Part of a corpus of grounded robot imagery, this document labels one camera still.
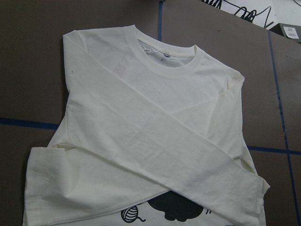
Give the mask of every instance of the white long-sleeve shirt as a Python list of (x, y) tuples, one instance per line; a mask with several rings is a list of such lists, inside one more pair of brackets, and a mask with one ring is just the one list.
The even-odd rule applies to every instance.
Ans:
[(262, 225), (269, 185), (243, 139), (238, 71), (134, 25), (72, 31), (63, 44), (70, 94), (49, 145), (31, 150), (24, 226), (108, 220), (169, 190)]

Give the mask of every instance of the printed graphic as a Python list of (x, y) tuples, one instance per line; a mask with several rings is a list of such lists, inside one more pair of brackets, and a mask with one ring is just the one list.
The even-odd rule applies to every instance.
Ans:
[(171, 221), (185, 222), (187, 219), (198, 217), (204, 209), (173, 191), (166, 192), (147, 202), (152, 208), (165, 212), (165, 219)]
[(138, 217), (138, 207), (137, 206), (132, 206), (128, 209), (122, 210), (121, 218), (127, 223), (133, 223), (137, 219), (141, 220), (142, 222), (146, 221), (145, 219), (142, 220), (140, 217)]

